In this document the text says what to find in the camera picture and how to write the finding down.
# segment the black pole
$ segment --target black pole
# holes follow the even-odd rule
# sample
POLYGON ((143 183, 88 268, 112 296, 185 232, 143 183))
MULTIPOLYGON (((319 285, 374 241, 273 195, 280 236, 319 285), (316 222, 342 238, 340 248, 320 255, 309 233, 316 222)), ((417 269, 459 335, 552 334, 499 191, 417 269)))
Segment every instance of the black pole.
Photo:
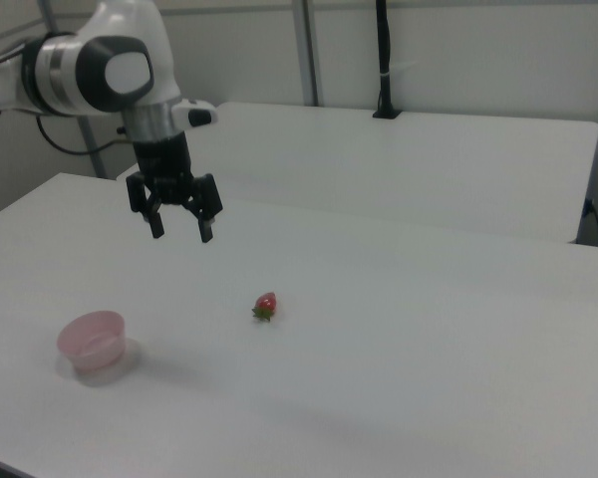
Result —
POLYGON ((379 39, 379 71, 381 73, 381 92, 374 118, 393 120, 400 110, 392 106, 390 89, 390 26, 388 25, 388 7, 386 0, 377 0, 377 36, 379 39))

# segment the strawberry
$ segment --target strawberry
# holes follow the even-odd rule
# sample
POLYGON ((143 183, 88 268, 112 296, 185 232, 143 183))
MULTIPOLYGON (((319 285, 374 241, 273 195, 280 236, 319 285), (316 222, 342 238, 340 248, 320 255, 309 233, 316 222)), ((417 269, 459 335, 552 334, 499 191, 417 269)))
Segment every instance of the strawberry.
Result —
POLYGON ((276 308, 277 296, 274 292, 268 292, 257 299, 252 314, 260 321, 270 322, 270 318, 275 315, 276 308))

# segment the gray wall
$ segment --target gray wall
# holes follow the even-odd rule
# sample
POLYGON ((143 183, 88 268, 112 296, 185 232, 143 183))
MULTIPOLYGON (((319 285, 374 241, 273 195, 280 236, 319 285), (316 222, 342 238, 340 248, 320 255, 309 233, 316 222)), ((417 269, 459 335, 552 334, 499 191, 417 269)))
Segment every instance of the gray wall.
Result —
MULTIPOLYGON (((450 3, 541 2, 390 2, 393 64, 414 63, 394 74, 396 106, 417 112, 598 122, 597 2, 407 8, 450 3)), ((374 2, 367 1, 315 0, 325 106, 376 106, 379 60, 373 8, 374 2)), ((598 209, 598 154, 589 194, 598 209)), ((581 238, 596 243, 591 216, 584 221, 581 238)))

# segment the white robot link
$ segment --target white robot link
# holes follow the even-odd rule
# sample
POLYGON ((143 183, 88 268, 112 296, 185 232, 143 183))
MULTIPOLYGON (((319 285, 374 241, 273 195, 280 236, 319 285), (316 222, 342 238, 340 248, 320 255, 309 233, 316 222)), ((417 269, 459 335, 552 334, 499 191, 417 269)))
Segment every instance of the white robot link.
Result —
POLYGON ((152 0, 102 0, 77 33, 23 40, 1 54, 0 112, 5 110, 32 113, 38 121, 121 113, 140 167, 127 178, 131 210, 158 238, 159 207, 180 204, 197 218, 202 241, 212 238, 221 200, 211 174, 191 174, 184 132, 216 122, 216 111, 181 97, 152 0))

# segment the pink cup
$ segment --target pink cup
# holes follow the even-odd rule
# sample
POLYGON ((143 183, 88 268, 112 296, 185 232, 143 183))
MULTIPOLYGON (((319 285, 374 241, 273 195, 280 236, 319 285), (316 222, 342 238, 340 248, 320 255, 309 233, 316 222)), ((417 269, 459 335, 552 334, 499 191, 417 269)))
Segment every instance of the pink cup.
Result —
POLYGON ((57 344, 77 371, 92 371, 110 365, 125 350, 124 318, 111 311, 78 317, 62 329, 57 344))

